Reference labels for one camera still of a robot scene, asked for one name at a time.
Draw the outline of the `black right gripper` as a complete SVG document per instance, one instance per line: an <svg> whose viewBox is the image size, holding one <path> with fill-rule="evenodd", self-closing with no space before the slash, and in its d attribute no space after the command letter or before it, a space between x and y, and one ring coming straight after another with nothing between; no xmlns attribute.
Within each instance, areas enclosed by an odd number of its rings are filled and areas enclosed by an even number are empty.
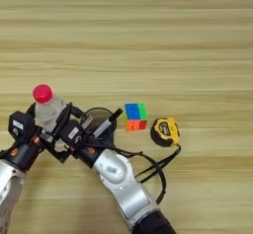
<svg viewBox="0 0 253 234"><path fill-rule="evenodd" d="M72 106L70 113L80 119L86 114ZM82 134L77 138L72 155L92 168L103 151L114 144L114 123L110 121L111 114L94 114L81 122ZM45 149L60 163L70 156L70 149L63 143L44 143Z"/></svg>

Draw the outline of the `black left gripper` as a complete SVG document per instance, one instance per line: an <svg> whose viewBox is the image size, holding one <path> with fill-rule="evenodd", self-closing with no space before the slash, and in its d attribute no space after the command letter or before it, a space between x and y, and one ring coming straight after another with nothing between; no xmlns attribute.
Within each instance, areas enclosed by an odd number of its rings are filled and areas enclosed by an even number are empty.
<svg viewBox="0 0 253 234"><path fill-rule="evenodd" d="M0 170L10 169L11 172L27 173L38 156L53 147L53 139L58 140L61 131L69 121L72 104L69 103L56 119L56 126L50 133L35 132L34 134L12 135L14 143L10 148L0 151ZM35 117L36 103L30 105L27 114Z"/></svg>

